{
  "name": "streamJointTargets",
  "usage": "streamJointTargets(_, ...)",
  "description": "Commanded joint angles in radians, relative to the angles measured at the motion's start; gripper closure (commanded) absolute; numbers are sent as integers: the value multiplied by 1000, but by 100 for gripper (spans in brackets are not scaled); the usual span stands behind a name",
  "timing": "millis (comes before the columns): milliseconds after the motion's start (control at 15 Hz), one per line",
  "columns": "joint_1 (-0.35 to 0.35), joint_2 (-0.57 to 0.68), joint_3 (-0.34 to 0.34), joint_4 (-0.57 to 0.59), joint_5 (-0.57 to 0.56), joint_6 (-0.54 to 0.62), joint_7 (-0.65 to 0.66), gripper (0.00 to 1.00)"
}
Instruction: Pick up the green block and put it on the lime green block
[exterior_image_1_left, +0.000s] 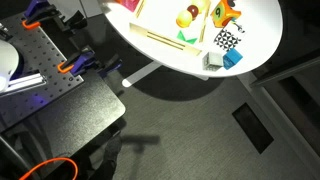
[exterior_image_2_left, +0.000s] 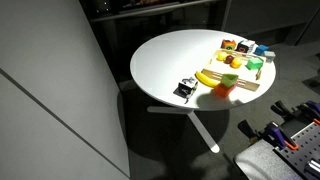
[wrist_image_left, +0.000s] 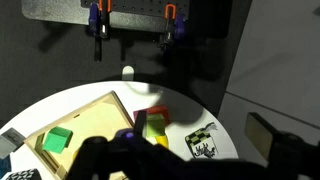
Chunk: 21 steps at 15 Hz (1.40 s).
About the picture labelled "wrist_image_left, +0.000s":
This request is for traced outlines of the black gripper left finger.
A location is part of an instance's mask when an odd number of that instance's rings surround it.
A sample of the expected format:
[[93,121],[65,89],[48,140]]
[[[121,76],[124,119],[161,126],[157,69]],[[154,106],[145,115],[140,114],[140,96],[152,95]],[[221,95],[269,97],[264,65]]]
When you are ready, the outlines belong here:
[[144,110],[141,110],[137,113],[137,117],[135,120],[135,125],[134,125],[134,132],[138,135],[142,135],[143,134],[143,129],[144,129],[144,125],[146,123],[147,120],[147,112]]

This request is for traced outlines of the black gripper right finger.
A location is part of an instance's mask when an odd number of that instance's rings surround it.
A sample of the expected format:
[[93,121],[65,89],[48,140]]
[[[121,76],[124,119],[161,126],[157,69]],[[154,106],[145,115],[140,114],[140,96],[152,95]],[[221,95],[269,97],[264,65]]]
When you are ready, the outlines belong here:
[[245,135],[265,160],[269,160],[281,133],[256,112],[247,114]]

